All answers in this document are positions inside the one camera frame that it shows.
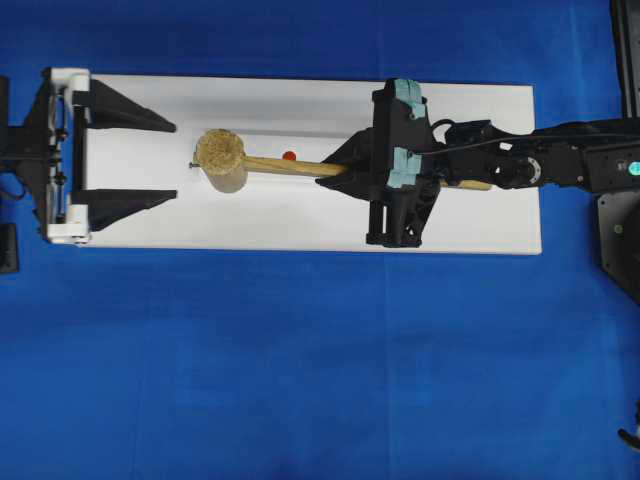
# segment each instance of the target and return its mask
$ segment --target blue fabric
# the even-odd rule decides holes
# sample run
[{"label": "blue fabric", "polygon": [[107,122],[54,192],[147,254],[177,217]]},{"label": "blue fabric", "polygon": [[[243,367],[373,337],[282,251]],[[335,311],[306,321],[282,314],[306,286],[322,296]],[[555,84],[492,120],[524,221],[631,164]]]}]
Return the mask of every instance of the blue fabric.
[{"label": "blue fabric", "polygon": [[[605,0],[3,0],[12,122],[47,65],[522,83],[539,127],[620,114]],[[543,189],[537,257],[74,249],[31,208],[3,210],[3,480],[640,474],[615,434],[640,310],[582,192]]]}]

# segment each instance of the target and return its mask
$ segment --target white board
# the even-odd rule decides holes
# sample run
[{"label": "white board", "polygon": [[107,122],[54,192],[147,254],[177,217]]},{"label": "white board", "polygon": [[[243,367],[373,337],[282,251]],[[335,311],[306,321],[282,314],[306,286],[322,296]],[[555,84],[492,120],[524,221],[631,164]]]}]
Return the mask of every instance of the white board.
[{"label": "white board", "polygon": [[[87,188],[175,189],[178,199],[93,234],[90,246],[238,250],[387,251],[365,243],[368,203],[313,179],[249,174],[243,190],[215,191],[189,169],[208,129],[238,133],[247,154],[322,161],[371,126],[377,82],[97,75],[178,126],[175,134],[89,131]],[[513,133],[534,129],[530,86],[422,84],[431,121],[491,119]],[[442,135],[445,129],[437,132]],[[402,252],[538,254],[537,189],[444,189],[419,249]]]}]

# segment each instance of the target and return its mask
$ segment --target black cable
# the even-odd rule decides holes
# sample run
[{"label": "black cable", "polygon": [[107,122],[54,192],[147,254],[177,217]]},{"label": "black cable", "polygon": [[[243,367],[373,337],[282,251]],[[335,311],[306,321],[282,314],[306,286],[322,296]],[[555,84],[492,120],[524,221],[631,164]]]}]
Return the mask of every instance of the black cable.
[{"label": "black cable", "polygon": [[494,143],[515,143],[517,141],[528,140],[580,140],[583,138],[633,138],[640,140],[640,135],[632,135],[625,133],[590,133],[587,135],[511,135],[509,137],[494,138],[484,142],[470,143],[468,145],[460,145],[458,147],[448,147],[441,150],[433,150],[430,152],[415,152],[416,155],[428,156],[439,155],[441,153],[457,152],[460,150],[468,150],[470,148],[484,147],[493,145]]},{"label": "black cable", "polygon": [[442,125],[451,125],[454,126],[456,124],[456,122],[454,122],[453,120],[451,120],[450,118],[443,118],[442,120],[438,120],[436,123],[434,123],[433,125],[431,125],[431,131],[435,130],[436,128],[441,127]]}]

